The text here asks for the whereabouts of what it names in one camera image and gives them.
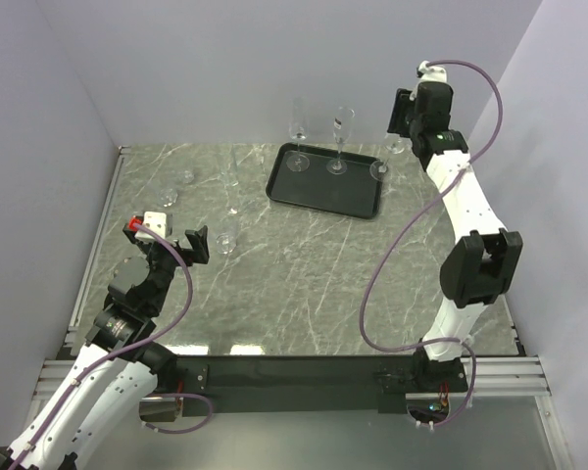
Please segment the clear flute glass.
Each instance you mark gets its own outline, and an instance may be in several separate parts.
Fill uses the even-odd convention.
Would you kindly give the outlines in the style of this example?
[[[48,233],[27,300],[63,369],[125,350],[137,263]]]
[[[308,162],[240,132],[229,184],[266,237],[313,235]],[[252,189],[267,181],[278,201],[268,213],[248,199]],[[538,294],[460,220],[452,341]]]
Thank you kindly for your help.
[[[220,254],[230,255],[237,247],[239,215],[241,212],[238,168],[233,145],[230,145],[228,150],[218,155],[218,164],[226,203],[224,217],[217,230],[216,248]]]
[[[389,161],[406,151],[407,144],[399,134],[387,133],[384,137],[380,153],[370,165],[369,173],[376,181],[382,181],[389,173]]]

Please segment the champagne flute with dark mark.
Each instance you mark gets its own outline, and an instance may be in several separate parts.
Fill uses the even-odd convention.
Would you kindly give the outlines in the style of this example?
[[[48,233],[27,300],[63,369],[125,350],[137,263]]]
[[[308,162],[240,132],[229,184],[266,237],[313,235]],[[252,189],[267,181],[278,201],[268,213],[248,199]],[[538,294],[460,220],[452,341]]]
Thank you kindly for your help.
[[[336,143],[336,156],[327,163],[327,170],[335,175],[343,174],[347,164],[342,159],[343,148],[353,132],[355,112],[348,107],[340,107],[333,121],[333,137]]]

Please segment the clear wine glass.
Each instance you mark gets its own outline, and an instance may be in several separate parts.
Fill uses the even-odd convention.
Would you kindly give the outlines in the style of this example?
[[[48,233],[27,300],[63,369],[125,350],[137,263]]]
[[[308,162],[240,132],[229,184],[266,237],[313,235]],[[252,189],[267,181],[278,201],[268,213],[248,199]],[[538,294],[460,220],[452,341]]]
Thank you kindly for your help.
[[[296,145],[296,148],[287,157],[286,164],[294,172],[305,171],[309,167],[310,162],[302,153],[301,144],[308,137],[308,115],[305,100],[300,97],[294,98],[292,102],[289,137]]]

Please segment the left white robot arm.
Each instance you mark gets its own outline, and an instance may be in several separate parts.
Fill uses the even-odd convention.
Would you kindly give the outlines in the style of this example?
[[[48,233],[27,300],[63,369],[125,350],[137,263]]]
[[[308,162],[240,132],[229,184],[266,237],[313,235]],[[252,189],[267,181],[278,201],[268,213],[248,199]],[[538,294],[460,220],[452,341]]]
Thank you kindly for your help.
[[[154,319],[175,273],[208,263],[208,229],[186,231],[186,248],[168,242],[169,230],[142,216],[123,233],[140,256],[116,267],[70,372],[26,429],[0,446],[0,469],[82,469],[142,399],[152,393],[181,398],[177,356],[158,344]]]

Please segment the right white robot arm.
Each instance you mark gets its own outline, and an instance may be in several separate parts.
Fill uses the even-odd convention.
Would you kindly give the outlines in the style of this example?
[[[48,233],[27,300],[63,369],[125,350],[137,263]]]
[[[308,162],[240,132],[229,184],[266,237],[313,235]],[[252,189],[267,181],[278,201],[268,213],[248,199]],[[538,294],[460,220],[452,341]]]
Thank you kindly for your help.
[[[389,133],[411,142],[442,196],[455,236],[440,267],[442,304],[413,355],[413,382],[428,392],[443,384],[466,390],[462,343],[485,309],[509,291],[523,247],[520,234],[491,209],[464,137],[449,126],[453,95],[441,82],[422,82],[414,91],[400,88],[388,125]]]

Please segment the black rectangular tray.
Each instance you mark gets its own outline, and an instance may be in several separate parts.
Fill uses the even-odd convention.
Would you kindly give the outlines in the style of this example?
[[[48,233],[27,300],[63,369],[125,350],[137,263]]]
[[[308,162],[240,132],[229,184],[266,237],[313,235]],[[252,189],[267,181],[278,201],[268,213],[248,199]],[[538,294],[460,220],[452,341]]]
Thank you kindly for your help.
[[[344,152],[347,170],[335,175],[327,170],[327,163],[336,151],[301,145],[309,159],[309,167],[302,172],[290,170],[287,157],[294,151],[294,143],[280,146],[266,186],[266,195],[274,202],[321,212],[370,220],[380,209],[382,182],[369,173],[375,157]]]

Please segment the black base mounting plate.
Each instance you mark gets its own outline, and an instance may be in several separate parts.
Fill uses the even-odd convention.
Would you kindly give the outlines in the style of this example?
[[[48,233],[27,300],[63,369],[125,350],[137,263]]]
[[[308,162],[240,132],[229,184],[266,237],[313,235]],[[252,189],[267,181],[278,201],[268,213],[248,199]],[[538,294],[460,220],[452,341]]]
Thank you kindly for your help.
[[[405,414],[409,395],[465,393],[456,358],[414,355],[182,356],[185,393],[210,399],[216,413],[376,410]]]

